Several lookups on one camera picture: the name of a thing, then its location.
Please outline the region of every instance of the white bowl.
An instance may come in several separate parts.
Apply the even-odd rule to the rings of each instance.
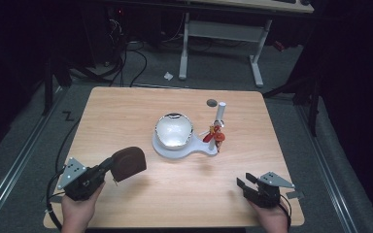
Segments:
[[[155,126],[155,134],[159,143],[168,150],[184,148],[192,135],[193,126],[182,114],[163,116]]]

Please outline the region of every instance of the desk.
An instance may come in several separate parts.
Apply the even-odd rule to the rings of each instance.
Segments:
[[[272,0],[190,0],[190,2],[219,4],[226,6],[234,6],[241,8],[255,8],[270,11],[284,11],[292,13],[312,13],[314,11],[311,5],[304,6],[299,0],[296,3],[284,3]],[[201,20],[189,20],[189,13],[186,13],[184,27],[184,46],[181,55],[180,75],[181,80],[187,78],[187,44],[189,36],[208,37],[234,41],[245,41],[257,43],[253,55],[250,55],[250,64],[253,69],[255,85],[263,87],[263,81],[259,72],[258,60],[268,32],[272,23],[272,19],[267,19],[263,27],[261,26],[244,26],[227,23],[208,22]]]
[[[156,122],[168,113],[189,117],[196,134],[208,130],[217,108],[226,103],[222,132],[226,140],[214,157],[194,153],[179,160],[158,155],[152,137]],[[255,211],[236,178],[273,171],[290,181],[277,136],[262,95],[254,91],[95,87],[68,157],[85,166],[99,164],[114,152],[136,146],[147,170],[115,185],[107,173],[89,227],[244,227],[255,226]],[[293,189],[281,188],[281,193]],[[292,225],[304,222],[299,202],[290,199]],[[62,220],[60,205],[53,208]],[[54,228],[48,215],[46,227]]]

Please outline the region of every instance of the human hand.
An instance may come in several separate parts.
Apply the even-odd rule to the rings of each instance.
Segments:
[[[62,233],[85,232],[95,213],[95,204],[105,183],[85,201],[74,201],[67,195],[62,197],[63,226]]]
[[[259,224],[268,233],[288,233],[288,218],[284,211],[276,206],[271,209],[260,208],[251,201],[248,201],[257,213]],[[288,211],[287,206],[281,202],[281,205]]]

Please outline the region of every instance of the dark background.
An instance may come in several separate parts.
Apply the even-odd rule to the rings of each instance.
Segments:
[[[344,18],[316,24],[277,19],[267,44],[305,46],[288,82],[314,77],[320,70],[320,95],[340,144],[373,202],[373,1],[313,4],[315,16]],[[90,7],[93,11],[72,2],[0,2],[0,140],[42,82],[53,48],[83,66],[110,60],[110,48],[96,43],[108,41],[104,34],[108,25],[101,18],[104,8]],[[171,22],[179,22],[181,14],[132,9],[125,17],[131,36],[158,46],[160,31],[172,35],[178,23]],[[304,83],[289,92],[310,90]]]

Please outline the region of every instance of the white stand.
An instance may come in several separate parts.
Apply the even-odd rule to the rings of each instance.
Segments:
[[[180,150],[168,150],[160,145],[156,135],[153,134],[153,148],[155,151],[163,157],[166,158],[183,158],[191,153],[205,153],[209,156],[215,156],[218,153],[217,147],[215,147],[214,139],[210,143],[204,143],[199,139],[195,134],[192,134],[190,137],[189,143]]]
[[[209,21],[189,20],[189,13],[186,13],[184,30],[184,47],[181,55],[180,80],[187,78],[187,41],[189,36],[218,38],[233,41],[246,41],[257,43],[254,55],[250,56],[251,66],[255,79],[255,85],[263,87],[262,77],[259,72],[258,59],[268,36],[272,20],[268,19],[264,27],[253,27],[236,24],[226,24]]]

